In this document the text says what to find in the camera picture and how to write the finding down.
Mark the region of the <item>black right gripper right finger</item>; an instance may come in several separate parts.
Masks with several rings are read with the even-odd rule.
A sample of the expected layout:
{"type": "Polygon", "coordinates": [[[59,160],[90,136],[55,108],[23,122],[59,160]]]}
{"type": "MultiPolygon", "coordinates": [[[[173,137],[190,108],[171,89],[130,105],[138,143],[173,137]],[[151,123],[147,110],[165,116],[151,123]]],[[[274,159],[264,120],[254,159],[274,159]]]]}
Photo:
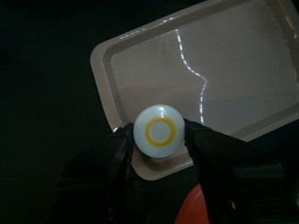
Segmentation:
{"type": "Polygon", "coordinates": [[[185,145],[210,224],[299,224],[290,176],[274,155],[190,120],[185,145]]]}

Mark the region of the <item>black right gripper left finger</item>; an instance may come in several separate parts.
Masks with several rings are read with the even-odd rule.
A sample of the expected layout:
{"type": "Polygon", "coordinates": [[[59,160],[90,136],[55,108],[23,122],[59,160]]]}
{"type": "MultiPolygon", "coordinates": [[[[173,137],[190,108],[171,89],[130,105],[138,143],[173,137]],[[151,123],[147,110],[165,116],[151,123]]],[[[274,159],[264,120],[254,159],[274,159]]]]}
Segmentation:
{"type": "Polygon", "coordinates": [[[125,224],[134,124],[119,128],[66,166],[50,224],[125,224]]]}

